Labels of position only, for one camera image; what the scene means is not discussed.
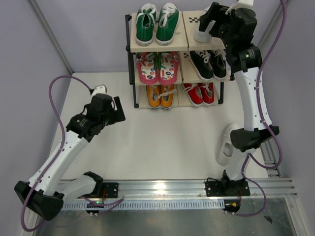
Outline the white leather sneaker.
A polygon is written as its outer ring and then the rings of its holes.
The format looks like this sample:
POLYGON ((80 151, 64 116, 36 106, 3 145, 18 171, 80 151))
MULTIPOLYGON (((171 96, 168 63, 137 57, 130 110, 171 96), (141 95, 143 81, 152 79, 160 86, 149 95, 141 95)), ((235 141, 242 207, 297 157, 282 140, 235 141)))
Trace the white leather sneaker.
POLYGON ((209 43, 212 38, 210 31, 212 27, 214 26, 215 22, 216 21, 211 21, 209 24, 206 25, 205 30, 202 31, 200 27, 203 26, 203 24, 199 21, 197 23, 195 34, 194 34, 195 41, 200 42, 200 43, 209 43))
POLYGON ((216 161, 222 165, 227 166, 233 154, 233 144, 231 141, 231 132, 233 130, 238 130, 240 126, 237 123, 232 123, 228 125, 222 134, 222 143, 220 149, 216 155, 216 161))

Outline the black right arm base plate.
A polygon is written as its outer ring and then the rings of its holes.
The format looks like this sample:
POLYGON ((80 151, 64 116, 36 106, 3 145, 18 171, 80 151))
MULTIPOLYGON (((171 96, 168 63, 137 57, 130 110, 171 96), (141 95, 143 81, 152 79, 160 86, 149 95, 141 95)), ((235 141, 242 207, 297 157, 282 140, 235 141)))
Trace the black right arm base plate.
POLYGON ((229 180, 227 178, 214 179, 207 178, 204 182, 207 197, 238 197, 250 196, 248 182, 241 180, 229 180))

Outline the orange canvas sneaker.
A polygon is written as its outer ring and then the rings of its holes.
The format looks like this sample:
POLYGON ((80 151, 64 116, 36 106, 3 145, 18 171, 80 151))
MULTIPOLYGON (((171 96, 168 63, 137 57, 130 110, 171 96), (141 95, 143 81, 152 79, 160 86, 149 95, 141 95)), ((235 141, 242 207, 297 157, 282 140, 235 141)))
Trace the orange canvas sneaker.
POLYGON ((160 107, 160 85, 146 85, 146 94, 149 107, 157 109, 160 107))
POLYGON ((177 92, 175 85, 161 85, 160 104, 164 109, 170 109, 173 104, 173 96, 177 92))

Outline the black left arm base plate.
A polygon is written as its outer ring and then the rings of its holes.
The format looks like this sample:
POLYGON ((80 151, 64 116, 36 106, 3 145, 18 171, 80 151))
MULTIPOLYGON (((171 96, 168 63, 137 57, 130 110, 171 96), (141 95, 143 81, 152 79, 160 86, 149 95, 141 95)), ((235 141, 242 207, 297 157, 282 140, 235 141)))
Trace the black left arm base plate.
POLYGON ((98 194, 102 199, 116 199, 118 198, 119 183, 118 182, 103 182, 98 194))

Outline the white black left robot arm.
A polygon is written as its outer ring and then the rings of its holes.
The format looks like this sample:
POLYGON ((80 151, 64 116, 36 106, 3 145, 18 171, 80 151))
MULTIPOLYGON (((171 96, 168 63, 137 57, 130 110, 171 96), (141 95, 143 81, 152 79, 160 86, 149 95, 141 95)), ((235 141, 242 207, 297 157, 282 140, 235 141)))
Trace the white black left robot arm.
POLYGON ((80 178, 59 186, 59 182, 76 156, 94 136, 109 125, 125 121, 118 96, 95 94, 83 112, 73 116, 62 140, 42 167, 28 180, 19 181, 14 190, 27 208, 44 220, 54 219, 64 204, 84 195, 98 197, 103 192, 103 178, 86 172, 80 178))

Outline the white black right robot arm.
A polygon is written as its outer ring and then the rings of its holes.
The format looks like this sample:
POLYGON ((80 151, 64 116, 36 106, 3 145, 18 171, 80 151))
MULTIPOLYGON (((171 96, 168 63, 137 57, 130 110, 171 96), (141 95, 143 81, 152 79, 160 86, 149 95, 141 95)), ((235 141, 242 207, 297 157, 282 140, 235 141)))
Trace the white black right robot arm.
POLYGON ((235 196, 247 185, 243 176, 247 159, 269 140, 278 135, 265 104, 261 78, 262 56, 252 43, 257 25, 253 1, 240 0, 233 6, 213 2, 199 18, 195 40, 208 42, 220 38, 225 46, 226 62, 237 82, 244 111, 244 127, 229 133, 233 153, 220 180, 220 189, 227 196, 235 196))

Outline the pink green sandal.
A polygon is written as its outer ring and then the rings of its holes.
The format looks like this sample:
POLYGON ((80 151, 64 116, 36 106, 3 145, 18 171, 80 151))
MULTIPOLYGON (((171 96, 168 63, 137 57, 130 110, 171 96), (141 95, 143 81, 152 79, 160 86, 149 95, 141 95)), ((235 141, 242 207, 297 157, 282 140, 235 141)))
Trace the pink green sandal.
POLYGON ((157 54, 158 82, 161 85, 171 85, 177 81, 179 62, 180 58, 175 51, 157 54))
POLYGON ((157 54, 154 52, 143 52, 136 54, 136 66, 139 80, 146 85, 153 85, 158 81, 157 76, 157 54))

